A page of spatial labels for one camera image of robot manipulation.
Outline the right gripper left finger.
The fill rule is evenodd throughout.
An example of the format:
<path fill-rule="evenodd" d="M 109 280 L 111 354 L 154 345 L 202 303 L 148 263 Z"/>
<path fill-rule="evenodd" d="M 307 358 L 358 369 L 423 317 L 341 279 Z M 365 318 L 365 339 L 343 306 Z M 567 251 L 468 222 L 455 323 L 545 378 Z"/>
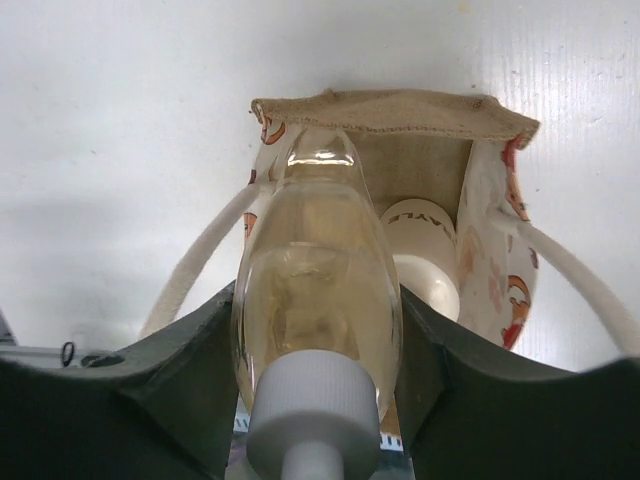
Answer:
<path fill-rule="evenodd" d="M 220 479 L 238 387 L 233 290 L 84 368 L 1 364 L 5 479 Z"/>

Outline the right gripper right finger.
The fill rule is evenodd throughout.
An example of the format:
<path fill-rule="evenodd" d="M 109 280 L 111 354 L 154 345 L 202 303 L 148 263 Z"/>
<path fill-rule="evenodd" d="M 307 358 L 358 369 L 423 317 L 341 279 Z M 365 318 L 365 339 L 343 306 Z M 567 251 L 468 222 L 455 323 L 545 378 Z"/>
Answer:
<path fill-rule="evenodd" d="M 395 391 L 419 479 L 635 479 L 639 362 L 582 373 L 535 362 L 401 293 Z"/>

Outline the yellow liquid bottle white cap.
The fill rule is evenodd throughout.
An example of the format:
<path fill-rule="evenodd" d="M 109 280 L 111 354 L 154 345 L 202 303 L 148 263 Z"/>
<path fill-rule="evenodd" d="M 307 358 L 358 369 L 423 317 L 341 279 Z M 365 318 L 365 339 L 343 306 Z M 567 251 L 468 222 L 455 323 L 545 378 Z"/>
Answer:
<path fill-rule="evenodd" d="M 263 479 L 367 479 L 402 349 L 396 270 L 354 144 L 304 127 L 241 260 L 234 362 Z"/>

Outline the burlap canvas tote bag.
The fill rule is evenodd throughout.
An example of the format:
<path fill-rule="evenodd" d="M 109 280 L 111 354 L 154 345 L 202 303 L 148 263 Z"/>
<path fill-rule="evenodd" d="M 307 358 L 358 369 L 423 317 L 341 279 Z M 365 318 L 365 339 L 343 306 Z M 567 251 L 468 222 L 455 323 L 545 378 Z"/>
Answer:
<path fill-rule="evenodd" d="M 639 353 L 639 324 L 610 288 L 571 252 L 535 228 L 516 175 L 516 154 L 538 131 L 536 120 L 490 96 L 426 90 L 332 91 L 299 99 L 256 99 L 261 147 L 248 185 L 205 228 L 175 267 L 142 334 L 174 321 L 220 242 L 238 221 L 252 228 L 266 210 L 286 152 L 304 127 L 337 129 L 354 143 L 377 212 L 392 226 L 424 206 L 441 226 L 457 288 L 445 298 L 415 267 L 402 283 L 449 318 L 512 348 L 533 304 L 539 264 L 549 262 L 583 296 L 616 347 Z"/>

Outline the white round cap bottle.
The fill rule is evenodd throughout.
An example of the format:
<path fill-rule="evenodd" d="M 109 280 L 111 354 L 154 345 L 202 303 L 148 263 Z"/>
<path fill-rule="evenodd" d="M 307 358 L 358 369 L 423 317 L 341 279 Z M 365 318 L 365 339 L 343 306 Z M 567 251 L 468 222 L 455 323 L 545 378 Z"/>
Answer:
<path fill-rule="evenodd" d="M 444 317 L 460 314 L 456 231 L 446 211 L 419 198 L 399 201 L 381 216 L 401 285 Z"/>

